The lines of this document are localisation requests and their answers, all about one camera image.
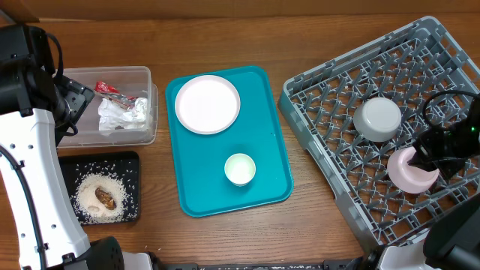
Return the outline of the red foil wrapper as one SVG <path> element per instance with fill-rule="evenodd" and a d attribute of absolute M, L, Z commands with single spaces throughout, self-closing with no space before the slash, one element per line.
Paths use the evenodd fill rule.
<path fill-rule="evenodd" d="M 96 95 L 112 101 L 125 110 L 134 107 L 137 100 L 137 97 L 121 94 L 115 87 L 102 81 L 97 81 L 94 91 Z"/>

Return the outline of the large pink plate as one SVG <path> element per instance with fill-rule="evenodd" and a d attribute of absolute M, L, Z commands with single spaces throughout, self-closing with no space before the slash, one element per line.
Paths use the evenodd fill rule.
<path fill-rule="evenodd" d="M 212 135 L 225 131 L 237 119 L 241 99 L 227 79 L 202 75 L 188 80 L 175 97 L 175 114 L 195 134 Z"/>

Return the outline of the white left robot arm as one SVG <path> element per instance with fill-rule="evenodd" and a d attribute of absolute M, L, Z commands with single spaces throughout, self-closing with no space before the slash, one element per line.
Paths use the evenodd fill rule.
<path fill-rule="evenodd" d="M 92 101 L 53 58 L 42 28 L 1 29 L 1 177 L 22 269 L 158 269 L 153 253 L 124 252 L 112 236 L 90 241 L 74 214 L 57 155 Z"/>

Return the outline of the grey dish rack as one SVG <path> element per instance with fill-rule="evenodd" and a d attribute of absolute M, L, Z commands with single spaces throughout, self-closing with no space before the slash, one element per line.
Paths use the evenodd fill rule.
<path fill-rule="evenodd" d="M 439 219 L 479 192 L 479 159 L 425 192 L 405 193 L 389 179 L 387 161 L 431 125 L 467 117 L 479 91 L 479 68 L 434 17 L 425 16 L 288 79 L 278 102 L 309 152 L 362 249 L 421 241 Z M 385 142 L 365 139 L 355 110 L 371 98 L 398 105 L 401 123 Z"/>

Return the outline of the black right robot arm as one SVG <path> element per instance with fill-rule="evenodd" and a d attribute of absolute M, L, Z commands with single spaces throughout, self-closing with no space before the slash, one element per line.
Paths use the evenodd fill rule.
<path fill-rule="evenodd" d="M 388 176 L 402 191 L 426 191 L 438 176 L 448 178 L 479 155 L 479 109 L 444 130 L 423 133 L 412 147 L 388 160 Z M 425 240 L 403 247 L 378 247 L 362 269 L 478 269 L 479 195 L 438 220 Z"/>

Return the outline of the white napkin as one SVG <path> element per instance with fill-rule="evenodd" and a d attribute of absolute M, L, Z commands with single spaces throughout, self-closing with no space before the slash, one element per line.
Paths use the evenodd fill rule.
<path fill-rule="evenodd" d="M 104 98 L 97 110 L 100 116 L 98 129 L 112 131 L 116 128 L 143 128 L 147 119 L 147 104 L 146 98 L 138 97 L 132 108 L 123 109 L 118 104 Z"/>

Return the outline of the grey bowl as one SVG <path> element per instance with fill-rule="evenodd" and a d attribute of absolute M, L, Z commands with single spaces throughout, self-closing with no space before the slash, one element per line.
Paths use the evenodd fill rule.
<path fill-rule="evenodd" d="M 365 139 L 375 143 L 385 142 L 397 133 L 401 125 L 401 111 L 392 100 L 375 97 L 355 110 L 353 124 Z"/>

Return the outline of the pink bowl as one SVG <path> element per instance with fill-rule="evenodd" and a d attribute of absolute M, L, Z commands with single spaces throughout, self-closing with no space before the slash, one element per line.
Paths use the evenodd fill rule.
<path fill-rule="evenodd" d="M 425 171 L 408 162 L 413 158 L 414 147 L 395 151 L 387 163 L 387 173 L 390 181 L 399 189 L 409 194 L 420 194 L 428 190 L 439 177 L 440 171 Z"/>

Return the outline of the pale green cup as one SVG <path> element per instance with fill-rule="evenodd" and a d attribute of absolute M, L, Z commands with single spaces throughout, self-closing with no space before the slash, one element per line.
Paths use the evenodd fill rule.
<path fill-rule="evenodd" d="M 231 155 L 224 164 L 224 173 L 227 179 L 235 186 L 247 185 L 257 171 L 254 160 L 247 154 Z"/>

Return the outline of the gold foil wrapper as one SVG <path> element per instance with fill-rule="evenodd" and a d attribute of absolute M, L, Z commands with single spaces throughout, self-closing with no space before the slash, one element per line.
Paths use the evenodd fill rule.
<path fill-rule="evenodd" d="M 97 187 L 95 190 L 95 196 L 97 200 L 108 210 L 116 209 L 116 201 L 114 200 L 111 193 L 106 192 L 101 187 Z"/>

